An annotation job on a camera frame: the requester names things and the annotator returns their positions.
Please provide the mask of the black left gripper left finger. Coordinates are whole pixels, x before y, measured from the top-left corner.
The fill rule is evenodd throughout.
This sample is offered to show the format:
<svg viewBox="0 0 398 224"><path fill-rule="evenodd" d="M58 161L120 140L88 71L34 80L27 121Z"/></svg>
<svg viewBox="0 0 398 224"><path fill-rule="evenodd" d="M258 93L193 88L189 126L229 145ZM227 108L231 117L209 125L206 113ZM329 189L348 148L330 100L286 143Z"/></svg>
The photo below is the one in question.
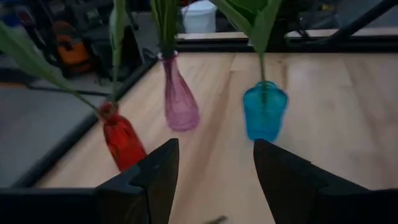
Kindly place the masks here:
<svg viewBox="0 0 398 224"><path fill-rule="evenodd" d="M136 165L95 188L100 223L168 224L178 180L172 138Z"/></svg>

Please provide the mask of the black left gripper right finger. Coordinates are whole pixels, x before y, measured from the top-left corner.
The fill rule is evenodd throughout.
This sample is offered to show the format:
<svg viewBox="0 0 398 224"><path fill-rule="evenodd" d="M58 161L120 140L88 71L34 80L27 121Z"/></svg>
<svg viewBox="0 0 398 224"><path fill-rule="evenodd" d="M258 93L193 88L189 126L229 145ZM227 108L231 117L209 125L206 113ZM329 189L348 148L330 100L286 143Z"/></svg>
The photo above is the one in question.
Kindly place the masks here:
<svg viewBox="0 0 398 224"><path fill-rule="evenodd" d="M370 190L263 139L254 141L257 177L276 223L356 222L355 197Z"/></svg>

